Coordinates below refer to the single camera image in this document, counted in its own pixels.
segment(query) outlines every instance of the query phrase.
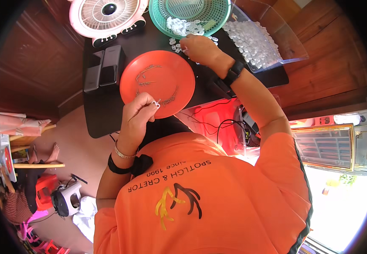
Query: small table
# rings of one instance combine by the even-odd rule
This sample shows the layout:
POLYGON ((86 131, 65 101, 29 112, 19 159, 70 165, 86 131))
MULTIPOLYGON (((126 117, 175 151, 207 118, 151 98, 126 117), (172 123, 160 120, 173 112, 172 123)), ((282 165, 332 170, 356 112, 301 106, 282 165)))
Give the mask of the small table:
MULTIPOLYGON (((155 27, 148 13, 145 13, 143 17, 147 22, 144 28, 126 35, 118 34, 115 40, 105 44, 101 48, 94 48, 92 46, 92 39, 87 38, 85 40, 83 55, 84 78, 89 56, 110 46, 121 45, 126 55, 125 66, 137 56, 148 51, 172 51, 171 45, 169 45, 169 37, 155 27)), ((218 30, 213 36, 219 39, 218 47, 223 52, 235 60, 245 62, 237 47, 222 29, 218 30)), ((210 76, 202 71, 204 66, 197 65, 182 52, 179 55, 190 64, 196 77, 194 94, 185 108, 187 109, 222 99, 222 97, 212 93, 205 87, 210 76)), ((254 76, 267 88, 289 83, 288 75, 282 66, 254 74, 254 76)), ((83 97, 86 124, 91 137, 100 138, 120 130, 124 103, 118 89, 105 94, 87 94, 84 92, 83 97)))

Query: green plastic basket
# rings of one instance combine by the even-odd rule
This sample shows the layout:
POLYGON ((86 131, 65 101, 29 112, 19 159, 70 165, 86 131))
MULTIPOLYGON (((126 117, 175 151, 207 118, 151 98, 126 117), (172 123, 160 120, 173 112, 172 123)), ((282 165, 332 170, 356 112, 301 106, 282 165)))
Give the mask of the green plastic basket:
POLYGON ((204 36, 217 32, 226 23, 231 12, 230 0, 150 0, 150 17, 155 26, 164 34, 175 39, 175 35, 166 27, 168 17, 185 19, 188 22, 200 20, 205 29, 204 36))

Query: pink cloth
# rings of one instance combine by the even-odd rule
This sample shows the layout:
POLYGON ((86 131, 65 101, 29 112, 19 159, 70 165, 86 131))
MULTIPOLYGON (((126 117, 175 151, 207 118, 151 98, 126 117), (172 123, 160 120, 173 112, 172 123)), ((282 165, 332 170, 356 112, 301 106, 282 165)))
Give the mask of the pink cloth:
POLYGON ((18 136, 41 136, 41 131, 51 122, 18 117, 25 114, 0 113, 0 133, 18 136))

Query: silver bracelet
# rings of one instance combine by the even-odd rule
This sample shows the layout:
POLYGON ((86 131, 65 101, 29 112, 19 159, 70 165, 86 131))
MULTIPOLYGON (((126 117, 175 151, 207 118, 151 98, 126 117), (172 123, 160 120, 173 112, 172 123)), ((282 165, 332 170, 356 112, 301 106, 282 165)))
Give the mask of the silver bracelet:
POLYGON ((114 149, 115 149, 115 152, 117 153, 117 155, 119 155, 121 158, 123 159, 130 159, 130 158, 133 158, 137 155, 138 153, 138 148, 137 148, 137 151, 135 152, 135 155, 133 156, 127 156, 127 155, 124 155, 122 154, 118 149, 117 149, 117 141, 115 142, 115 145, 114 145, 114 149))

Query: striped shirt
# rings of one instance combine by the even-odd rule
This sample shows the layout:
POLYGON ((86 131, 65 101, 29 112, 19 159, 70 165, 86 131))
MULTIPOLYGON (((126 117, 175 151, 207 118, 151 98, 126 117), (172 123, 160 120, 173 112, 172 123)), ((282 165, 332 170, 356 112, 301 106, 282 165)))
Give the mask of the striped shirt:
POLYGON ((32 216, 24 191, 8 192, 6 193, 6 199, 7 202, 3 208, 3 213, 13 225, 19 225, 32 216))

